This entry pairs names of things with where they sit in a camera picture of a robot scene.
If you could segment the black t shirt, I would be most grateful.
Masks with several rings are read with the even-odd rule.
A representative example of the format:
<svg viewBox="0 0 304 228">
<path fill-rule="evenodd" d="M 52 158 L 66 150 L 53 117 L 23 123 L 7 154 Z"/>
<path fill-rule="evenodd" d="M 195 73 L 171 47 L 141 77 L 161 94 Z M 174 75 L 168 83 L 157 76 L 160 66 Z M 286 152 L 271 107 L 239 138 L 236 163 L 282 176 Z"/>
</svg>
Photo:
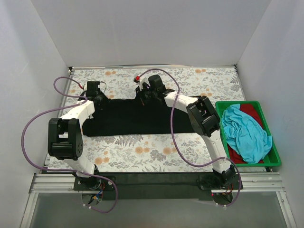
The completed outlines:
<svg viewBox="0 0 304 228">
<path fill-rule="evenodd" d="M 171 108 L 158 100 L 143 105 L 134 99 L 108 99 L 100 104 L 83 125 L 88 137 L 131 134 L 170 134 Z"/>
</svg>

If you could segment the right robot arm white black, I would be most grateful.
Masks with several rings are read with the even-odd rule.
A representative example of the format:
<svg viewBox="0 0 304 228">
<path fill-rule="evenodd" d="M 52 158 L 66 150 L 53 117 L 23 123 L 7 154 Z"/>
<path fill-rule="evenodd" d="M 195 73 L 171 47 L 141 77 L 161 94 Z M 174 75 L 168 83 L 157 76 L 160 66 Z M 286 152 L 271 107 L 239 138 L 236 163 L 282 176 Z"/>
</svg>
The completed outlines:
<svg viewBox="0 0 304 228">
<path fill-rule="evenodd" d="M 194 132 L 205 142 L 211 161 L 203 165 L 191 163 L 177 149 L 181 159 L 188 165 L 197 168 L 212 165 L 214 184 L 221 189 L 231 186 L 236 170 L 226 155 L 220 137 L 220 117 L 210 100 L 206 96 L 181 95 L 180 86 L 175 79 L 173 81 L 177 86 L 176 91 L 167 89 L 159 75 L 146 77 L 141 74 L 135 76 L 133 80 L 137 84 L 136 94 L 143 103 L 154 99 L 171 108 L 170 131 L 174 146 L 178 147 L 173 132 L 173 117 L 174 111 L 180 110 L 188 114 Z"/>
</svg>

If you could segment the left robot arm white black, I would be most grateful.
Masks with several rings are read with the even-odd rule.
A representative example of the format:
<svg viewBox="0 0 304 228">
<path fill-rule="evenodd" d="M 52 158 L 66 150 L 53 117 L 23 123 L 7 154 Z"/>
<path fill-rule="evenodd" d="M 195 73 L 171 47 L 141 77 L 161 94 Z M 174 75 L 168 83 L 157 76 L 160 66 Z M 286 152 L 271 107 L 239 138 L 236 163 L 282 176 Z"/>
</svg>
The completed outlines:
<svg viewBox="0 0 304 228">
<path fill-rule="evenodd" d="M 79 105 L 72 108 L 60 118 L 52 118 L 48 123 L 48 154 L 67 163 L 79 177 L 85 178 L 85 185 L 96 190 L 101 178 L 96 175 L 97 167 L 83 155 L 84 142 L 82 126 L 93 116 L 97 108 L 107 98 L 100 89 L 100 81 L 88 81 Z"/>
</svg>

